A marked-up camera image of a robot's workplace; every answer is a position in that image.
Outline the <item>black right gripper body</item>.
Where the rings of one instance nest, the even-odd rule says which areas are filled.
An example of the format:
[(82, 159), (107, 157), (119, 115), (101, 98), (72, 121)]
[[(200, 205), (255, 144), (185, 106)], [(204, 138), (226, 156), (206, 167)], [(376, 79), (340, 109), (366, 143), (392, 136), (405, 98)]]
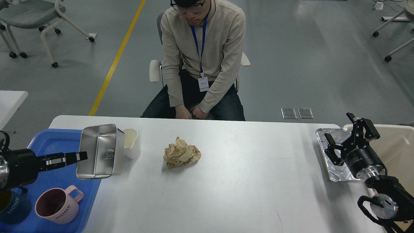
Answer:
[(381, 173), (386, 167), (365, 138), (348, 138), (343, 142), (343, 160), (356, 179), (365, 179), (369, 171)]

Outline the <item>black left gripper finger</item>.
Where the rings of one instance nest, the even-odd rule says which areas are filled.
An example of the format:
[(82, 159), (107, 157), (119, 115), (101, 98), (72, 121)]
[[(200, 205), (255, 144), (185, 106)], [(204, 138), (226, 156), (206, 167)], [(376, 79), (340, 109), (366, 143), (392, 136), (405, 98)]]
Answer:
[(59, 168), (63, 168), (63, 167), (65, 167), (65, 166), (68, 166), (68, 165), (72, 165), (72, 164), (76, 164), (77, 163), (77, 161), (65, 161), (65, 162), (55, 162), (55, 163), (52, 163), (52, 161), (46, 161), (46, 163), (42, 166), (42, 170), (43, 171), (51, 171), (51, 170), (54, 170), (54, 169), (59, 169)]
[(86, 151), (82, 152), (58, 152), (54, 154), (47, 154), (40, 157), (40, 160), (45, 162), (46, 164), (74, 164), (79, 161), (84, 161), (88, 159), (88, 155)]

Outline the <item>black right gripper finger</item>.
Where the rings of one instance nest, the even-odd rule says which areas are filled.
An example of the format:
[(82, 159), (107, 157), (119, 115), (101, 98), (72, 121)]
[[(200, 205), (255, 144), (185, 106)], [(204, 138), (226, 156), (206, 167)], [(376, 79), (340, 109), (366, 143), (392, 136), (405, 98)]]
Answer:
[(380, 138), (380, 134), (371, 120), (357, 118), (352, 113), (346, 113), (346, 116), (353, 124), (350, 136), (351, 141), (372, 141)]
[(341, 157), (338, 157), (336, 155), (335, 150), (339, 150), (340, 152), (343, 151), (344, 147), (342, 145), (337, 145), (335, 140), (333, 139), (333, 137), (331, 136), (331, 134), (329, 133), (325, 133), (324, 134), (328, 145), (327, 148), (325, 149), (325, 154), (328, 156), (328, 158), (330, 159), (330, 161), (336, 165), (336, 166), (343, 166), (344, 164), (344, 159)]

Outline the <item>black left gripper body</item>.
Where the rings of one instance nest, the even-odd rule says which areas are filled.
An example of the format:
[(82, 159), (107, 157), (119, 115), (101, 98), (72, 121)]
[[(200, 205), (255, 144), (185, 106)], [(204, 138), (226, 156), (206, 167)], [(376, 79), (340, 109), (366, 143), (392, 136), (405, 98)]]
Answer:
[(1, 191), (34, 183), (42, 170), (42, 159), (31, 149), (1, 150)]

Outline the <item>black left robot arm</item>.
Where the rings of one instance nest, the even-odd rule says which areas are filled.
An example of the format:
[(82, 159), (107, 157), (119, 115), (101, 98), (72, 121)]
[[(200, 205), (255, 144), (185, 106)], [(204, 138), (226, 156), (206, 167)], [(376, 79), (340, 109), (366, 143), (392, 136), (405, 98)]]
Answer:
[(86, 151), (36, 156), (31, 149), (11, 150), (9, 143), (9, 134), (1, 131), (1, 191), (32, 184), (40, 172), (63, 168), (88, 159)]

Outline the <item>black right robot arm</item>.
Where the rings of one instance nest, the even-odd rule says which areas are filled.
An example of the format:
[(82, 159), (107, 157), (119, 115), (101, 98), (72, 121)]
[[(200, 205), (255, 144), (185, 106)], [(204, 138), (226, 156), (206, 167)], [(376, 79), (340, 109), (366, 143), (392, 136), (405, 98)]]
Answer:
[(403, 230), (397, 222), (413, 220), (413, 196), (398, 178), (387, 174), (385, 164), (370, 145), (372, 140), (380, 138), (379, 132), (367, 118), (358, 118), (350, 112), (346, 116), (353, 124), (350, 136), (337, 143), (331, 134), (325, 133), (325, 155), (336, 166), (346, 165), (354, 178), (376, 190), (374, 196), (363, 195), (357, 201), (365, 216), (388, 233), (412, 233), (413, 224)]

